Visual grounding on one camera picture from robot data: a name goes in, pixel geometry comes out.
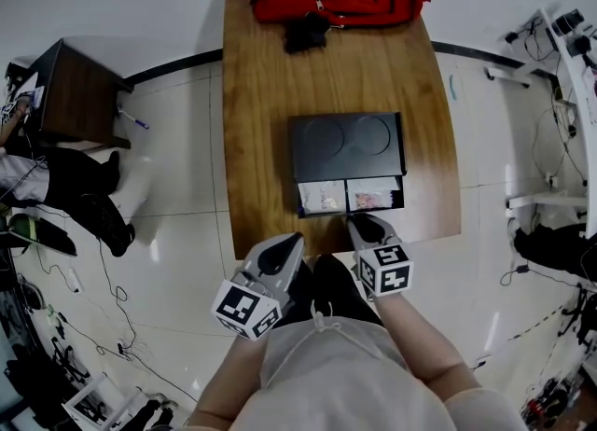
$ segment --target black pants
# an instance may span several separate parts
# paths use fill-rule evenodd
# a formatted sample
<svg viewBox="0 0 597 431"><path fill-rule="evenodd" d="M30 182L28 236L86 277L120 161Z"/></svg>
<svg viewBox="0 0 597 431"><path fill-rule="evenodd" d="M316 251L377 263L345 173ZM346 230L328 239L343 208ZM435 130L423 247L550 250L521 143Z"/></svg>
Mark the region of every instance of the black pants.
<svg viewBox="0 0 597 431"><path fill-rule="evenodd" d="M534 263L587 278L580 263L584 257L582 265L594 281L597 279L597 242L594 237L589 240L580 237L579 232L585 228L585 224L559 229L538 225L530 234L518 229L514 248L522 257Z"/></svg>
<svg viewBox="0 0 597 431"><path fill-rule="evenodd" d="M100 238L115 257L122 256L132 241L127 226L108 197L120 178L118 166L100 164L73 149L44 147L49 167L49 187L44 204L65 211L81 227Z"/></svg>
<svg viewBox="0 0 597 431"><path fill-rule="evenodd" d="M149 401L147 401L146 405L143 406L128 423L122 426L120 431L143 431L146 428L147 423L149 423L149 420L159 407L160 402L157 399L150 399ZM174 414L171 410L163 410L159 419L155 423L153 423L149 429L152 429L156 426L167 426L168 424L170 424L170 421L172 420L173 416Z"/></svg>
<svg viewBox="0 0 597 431"><path fill-rule="evenodd" d="M379 316L361 298L351 273L333 256L320 256L313 273L302 263L289 293L294 304L274 328L312 320L312 300L315 309L324 315L330 315L328 303L331 303L335 316L382 326Z"/></svg>

